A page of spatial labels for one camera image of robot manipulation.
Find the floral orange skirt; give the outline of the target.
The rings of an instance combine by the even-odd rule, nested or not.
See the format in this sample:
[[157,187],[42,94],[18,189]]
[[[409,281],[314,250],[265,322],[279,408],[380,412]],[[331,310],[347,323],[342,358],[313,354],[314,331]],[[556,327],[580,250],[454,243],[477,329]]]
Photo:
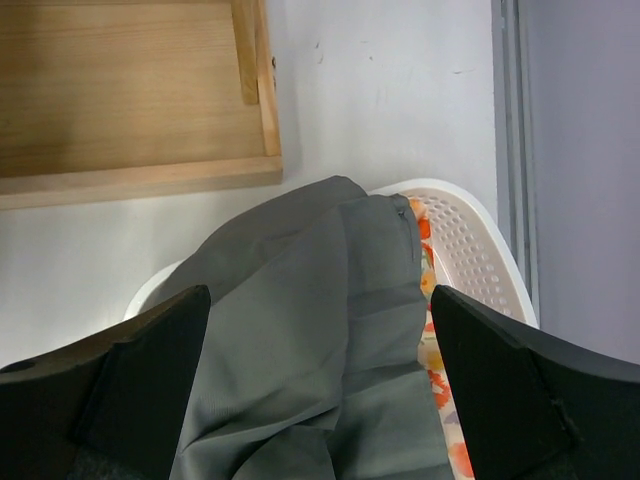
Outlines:
[[455,479],[474,479],[475,475],[457,415],[453,394],[436,339],[431,312],[431,296],[437,285],[427,205],[415,197],[409,203],[417,221],[421,245],[421,291],[427,299],[425,327],[418,346],[418,360],[426,369],[444,431],[448,457]]

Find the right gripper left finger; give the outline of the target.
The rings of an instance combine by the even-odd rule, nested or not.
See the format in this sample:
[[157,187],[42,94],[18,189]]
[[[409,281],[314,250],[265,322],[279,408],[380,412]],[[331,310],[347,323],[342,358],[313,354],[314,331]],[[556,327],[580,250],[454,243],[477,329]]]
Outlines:
[[211,297],[191,287],[1,370],[4,479],[166,479]]

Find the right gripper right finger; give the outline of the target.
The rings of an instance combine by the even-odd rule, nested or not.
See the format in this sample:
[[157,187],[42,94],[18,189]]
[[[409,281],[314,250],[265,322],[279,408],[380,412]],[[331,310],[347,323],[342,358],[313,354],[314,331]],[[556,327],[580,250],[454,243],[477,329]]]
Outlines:
[[638,478],[638,365],[449,286],[435,289],[431,307],[476,478]]

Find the grey skirt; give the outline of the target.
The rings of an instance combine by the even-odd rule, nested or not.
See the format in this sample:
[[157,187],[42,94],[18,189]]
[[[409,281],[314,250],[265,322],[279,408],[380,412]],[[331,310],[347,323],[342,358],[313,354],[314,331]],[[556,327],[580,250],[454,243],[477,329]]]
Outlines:
[[332,177],[216,230],[159,299],[211,308],[175,479],[449,479],[407,198]]

